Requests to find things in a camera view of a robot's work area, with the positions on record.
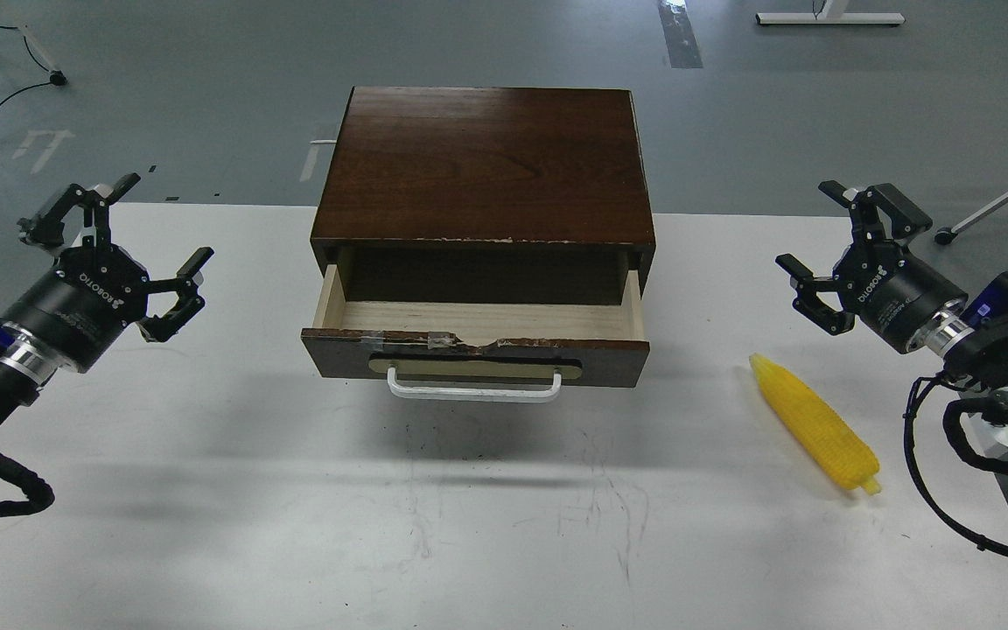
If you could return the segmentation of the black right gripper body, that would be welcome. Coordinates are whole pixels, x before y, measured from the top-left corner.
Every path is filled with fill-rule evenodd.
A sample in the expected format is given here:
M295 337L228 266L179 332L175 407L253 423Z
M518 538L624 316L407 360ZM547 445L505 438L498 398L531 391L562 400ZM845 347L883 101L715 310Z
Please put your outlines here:
M967 303L967 291L897 243L852 244L836 264L837 299L889 347L909 354L919 330L944 306Z

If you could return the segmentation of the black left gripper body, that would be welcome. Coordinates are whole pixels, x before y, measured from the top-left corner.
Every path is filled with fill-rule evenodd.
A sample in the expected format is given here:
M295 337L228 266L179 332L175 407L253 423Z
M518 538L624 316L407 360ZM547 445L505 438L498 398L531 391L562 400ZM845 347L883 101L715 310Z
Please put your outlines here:
M123 248L65 248L0 323L39 339L85 374L125 327L144 318L147 298L135 288L148 279Z

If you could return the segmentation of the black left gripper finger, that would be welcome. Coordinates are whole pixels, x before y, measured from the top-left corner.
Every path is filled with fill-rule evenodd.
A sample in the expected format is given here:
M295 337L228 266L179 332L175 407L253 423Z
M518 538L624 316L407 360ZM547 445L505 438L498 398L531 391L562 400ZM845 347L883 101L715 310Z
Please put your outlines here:
M81 244L97 251L111 251L109 209L141 180L136 172L121 177L115 186L99 185L84 190L77 184L68 185L55 194L31 218L17 220L17 238L27 246L39 247L48 254L59 254L67 248L64 238L64 219L79 208L84 215Z
M163 316L148 316L140 319L137 327L148 342L164 343L173 335L179 333L193 316L199 314L205 306L205 300L199 293L203 283L201 268L214 255L211 247L201 247L193 251L187 262L176 272L176 276L164 280L144 280L137 284L137 292L141 295L163 294L172 292L177 296L176 303Z

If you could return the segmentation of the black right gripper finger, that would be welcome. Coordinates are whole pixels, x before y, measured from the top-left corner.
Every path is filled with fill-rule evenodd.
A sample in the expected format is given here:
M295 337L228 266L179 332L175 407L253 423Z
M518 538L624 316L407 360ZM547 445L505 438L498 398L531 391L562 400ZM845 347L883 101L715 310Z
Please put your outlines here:
M813 275L809 268L791 254L777 255L775 263L789 275L789 282L796 291L792 306L797 312L811 320L829 335L844 334L852 330L856 322L853 312L832 310L817 297L821 292L839 294L844 289L840 279L836 276Z
M824 180L818 191L848 211L852 250L906 249L920 233L931 230L931 218L891 183L864 190Z

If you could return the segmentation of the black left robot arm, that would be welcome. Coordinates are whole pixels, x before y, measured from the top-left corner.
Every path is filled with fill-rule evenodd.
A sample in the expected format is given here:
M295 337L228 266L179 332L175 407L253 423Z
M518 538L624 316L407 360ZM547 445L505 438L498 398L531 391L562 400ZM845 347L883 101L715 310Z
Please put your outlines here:
M17 224L21 242L48 252L52 267L0 316L0 426L61 368L87 372L129 326L165 342L204 307L200 272L211 248L197 248L172 278L151 279L113 242L109 210L137 182L128 174L115 186L68 185ZM0 452L0 518L36 514L53 500L44 479Z

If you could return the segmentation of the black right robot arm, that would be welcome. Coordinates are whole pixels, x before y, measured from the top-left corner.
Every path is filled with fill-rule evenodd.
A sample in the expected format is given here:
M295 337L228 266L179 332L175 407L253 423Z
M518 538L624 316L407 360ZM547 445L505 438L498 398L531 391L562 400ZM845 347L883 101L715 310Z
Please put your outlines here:
M949 446L973 469L1008 475L1008 272L969 299L909 250L933 222L899 188L857 190L824 180L818 190L848 212L851 241L827 276L816 276L794 255L777 256L796 292L794 309L831 335L851 331L860 320L899 354L925 347L939 356L939 374L920 376L906 402L909 478L944 525L980 550L1008 557L1008 545L965 527L939 506L921 477L914 440L929 391L952 389L957 398L941 416Z

